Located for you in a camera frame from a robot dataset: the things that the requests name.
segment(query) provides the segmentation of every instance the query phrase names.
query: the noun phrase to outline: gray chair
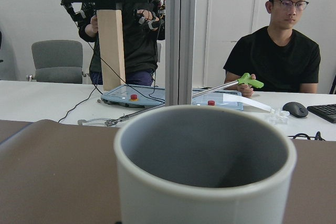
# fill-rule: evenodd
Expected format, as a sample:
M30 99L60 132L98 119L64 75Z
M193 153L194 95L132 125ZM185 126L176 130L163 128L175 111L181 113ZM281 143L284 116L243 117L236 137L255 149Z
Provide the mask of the gray chair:
M83 46L75 40L45 40L32 44L35 79L39 82L83 83Z

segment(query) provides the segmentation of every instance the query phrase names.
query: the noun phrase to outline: white table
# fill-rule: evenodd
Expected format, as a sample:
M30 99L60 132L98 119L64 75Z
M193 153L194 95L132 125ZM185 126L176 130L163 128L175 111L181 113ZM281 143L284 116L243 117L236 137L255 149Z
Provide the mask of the white table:
M0 81L0 120L36 122L42 119L59 121L67 111L77 103L87 99L94 89L90 84L64 84L25 81ZM96 118L117 119L124 114L130 114L140 109L125 108L118 105L99 103L101 94L94 90L90 99L78 105L61 121L64 124L77 124L78 120ZM302 103L304 106L319 104L335 104L336 95L255 92L252 99L281 109L290 101ZM261 109L245 105L242 113L248 113L262 120L269 119L269 113ZM88 125L104 126L103 121ZM304 119L289 116L287 124L276 124L286 135L306 133L315 136L317 131L328 141L336 141L336 124L332 124L312 113Z

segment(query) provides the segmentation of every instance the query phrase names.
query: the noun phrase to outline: cup rim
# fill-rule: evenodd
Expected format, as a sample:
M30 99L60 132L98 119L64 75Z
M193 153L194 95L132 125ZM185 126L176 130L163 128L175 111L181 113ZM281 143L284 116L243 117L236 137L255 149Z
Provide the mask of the cup rim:
M141 121L143 118L147 118L153 114L161 113L163 111L173 111L173 110L185 110L185 109L198 109L198 110L218 110L218 111L225 111L226 113L235 114L238 116L245 117L249 120L254 120L257 123L261 124L264 127L271 129L274 134L283 142L284 146L286 147L288 158L285 164L272 174L271 176L251 184L237 186L237 187L227 187L227 188L208 188L208 187L197 187L197 186L190 186L179 184L176 182L172 182L163 178L156 177L145 170L141 169L140 167L136 166L124 153L121 147L121 137L124 132L128 131L132 124L136 124ZM164 191L171 195L193 198L193 199L226 199L230 198L243 198L243 197L250 197L254 194L258 194L261 191L268 191L281 183L283 183L287 178L291 176L291 173L294 170L296 161L297 161L297 152L293 142L283 135L277 128L272 126L271 124L256 118L254 116L245 114L241 111L235 111L226 108L219 108L219 107L208 107L208 106L194 106L194 105L172 105L166 106L163 108L158 108L155 110L151 110L140 114L139 116L132 118L125 126L117 131L114 139L114 152L117 157L118 162L118 169L120 168L119 165L122 165L129 173L135 176L138 180L142 183L150 185L152 188L156 188L157 190Z

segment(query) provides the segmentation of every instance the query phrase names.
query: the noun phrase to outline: brown table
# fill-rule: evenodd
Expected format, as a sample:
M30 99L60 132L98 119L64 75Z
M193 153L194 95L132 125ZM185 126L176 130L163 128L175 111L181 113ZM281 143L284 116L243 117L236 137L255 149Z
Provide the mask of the brown table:
M0 120L0 223L119 221L118 128ZM284 223L336 223L336 142L293 140Z

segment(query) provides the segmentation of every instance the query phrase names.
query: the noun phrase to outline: black t-shirt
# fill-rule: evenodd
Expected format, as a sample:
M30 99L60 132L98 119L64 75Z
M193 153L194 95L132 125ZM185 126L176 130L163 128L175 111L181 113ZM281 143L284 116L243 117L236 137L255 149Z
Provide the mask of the black t-shirt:
M237 42L223 68L238 76L254 73L264 83L258 91L299 92L301 83L318 83L320 61L319 45L302 33L293 30L280 47L263 27Z
M93 8L93 6L90 3L83 3L82 9L85 8ZM123 4L121 14L126 73L146 69L155 70L158 67L156 64L158 60L156 40L159 30L151 31L148 26L136 23L134 17L136 9L157 11L157 7L153 3ZM90 71L101 72L99 34L92 38L85 33L85 27L90 23L90 19L91 17L88 17L78 22L79 36L87 42L95 43Z

